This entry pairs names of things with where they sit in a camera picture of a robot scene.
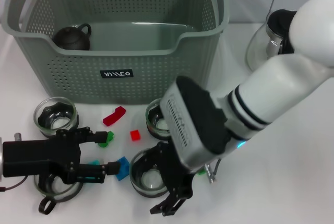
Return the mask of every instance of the red block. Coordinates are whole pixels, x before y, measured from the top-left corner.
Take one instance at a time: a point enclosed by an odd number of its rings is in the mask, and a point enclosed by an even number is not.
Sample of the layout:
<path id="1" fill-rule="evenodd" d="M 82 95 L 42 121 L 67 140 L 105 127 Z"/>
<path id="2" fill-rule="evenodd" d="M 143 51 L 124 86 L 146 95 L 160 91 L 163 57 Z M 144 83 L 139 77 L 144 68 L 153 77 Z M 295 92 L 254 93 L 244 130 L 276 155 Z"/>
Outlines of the red block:
<path id="1" fill-rule="evenodd" d="M 123 107 L 118 107 L 115 109 L 115 112 L 113 114 L 103 119 L 103 123 L 106 126 L 111 126 L 112 124 L 117 122 L 120 118 L 122 118 L 125 113 L 126 113 L 126 110 Z"/>
<path id="2" fill-rule="evenodd" d="M 138 140 L 140 140 L 140 133 L 138 130 L 131 131 L 130 135 L 133 142 L 137 142 Z"/>

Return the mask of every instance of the black logo label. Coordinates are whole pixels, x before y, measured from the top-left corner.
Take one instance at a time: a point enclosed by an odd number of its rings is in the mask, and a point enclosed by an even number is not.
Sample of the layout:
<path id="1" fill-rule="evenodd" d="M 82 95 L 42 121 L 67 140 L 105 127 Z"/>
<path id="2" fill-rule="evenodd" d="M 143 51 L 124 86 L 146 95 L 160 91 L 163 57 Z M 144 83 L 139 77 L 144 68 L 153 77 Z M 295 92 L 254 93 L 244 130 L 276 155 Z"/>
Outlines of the black logo label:
<path id="1" fill-rule="evenodd" d="M 100 74 L 103 79 L 129 78 L 134 76 L 132 69 L 101 70 Z"/>

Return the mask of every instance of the black teapot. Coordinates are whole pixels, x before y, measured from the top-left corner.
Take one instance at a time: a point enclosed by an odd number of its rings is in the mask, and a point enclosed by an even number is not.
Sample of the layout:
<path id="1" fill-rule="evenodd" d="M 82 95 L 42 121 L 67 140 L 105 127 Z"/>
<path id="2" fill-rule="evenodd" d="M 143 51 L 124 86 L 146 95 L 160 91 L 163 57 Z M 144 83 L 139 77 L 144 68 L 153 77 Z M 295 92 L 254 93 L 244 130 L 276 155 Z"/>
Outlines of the black teapot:
<path id="1" fill-rule="evenodd" d="M 85 27 L 88 28 L 87 34 L 82 31 Z M 92 28 L 89 24 L 82 24 L 78 28 L 65 27 L 53 37 L 53 42 L 62 49 L 88 51 L 90 49 L 89 37 L 91 34 Z"/>

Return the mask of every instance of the blue indicator light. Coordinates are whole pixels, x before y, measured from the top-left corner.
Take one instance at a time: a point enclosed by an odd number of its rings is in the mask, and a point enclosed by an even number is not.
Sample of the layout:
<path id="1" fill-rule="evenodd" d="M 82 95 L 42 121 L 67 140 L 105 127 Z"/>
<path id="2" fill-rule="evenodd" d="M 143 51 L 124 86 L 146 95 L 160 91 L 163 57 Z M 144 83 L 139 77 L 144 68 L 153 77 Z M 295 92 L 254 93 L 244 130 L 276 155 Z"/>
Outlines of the blue indicator light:
<path id="1" fill-rule="evenodd" d="M 241 142 L 240 144 L 237 145 L 237 148 L 240 148 L 240 147 L 242 147 L 245 144 L 246 144 L 246 142 Z"/>

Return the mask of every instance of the teapot handle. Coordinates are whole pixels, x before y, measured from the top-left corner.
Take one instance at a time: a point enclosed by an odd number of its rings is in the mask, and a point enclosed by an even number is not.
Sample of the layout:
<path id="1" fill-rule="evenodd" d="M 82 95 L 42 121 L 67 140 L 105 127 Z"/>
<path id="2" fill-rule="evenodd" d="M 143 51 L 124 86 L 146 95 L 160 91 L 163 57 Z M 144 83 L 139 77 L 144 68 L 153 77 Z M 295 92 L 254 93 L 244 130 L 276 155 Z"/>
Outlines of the teapot handle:
<path id="1" fill-rule="evenodd" d="M 88 28 L 88 32 L 87 32 L 87 37 L 90 37 L 92 34 L 92 28 L 89 24 L 82 24 L 80 27 L 78 27 L 78 29 L 81 31 L 83 28 L 87 27 Z"/>

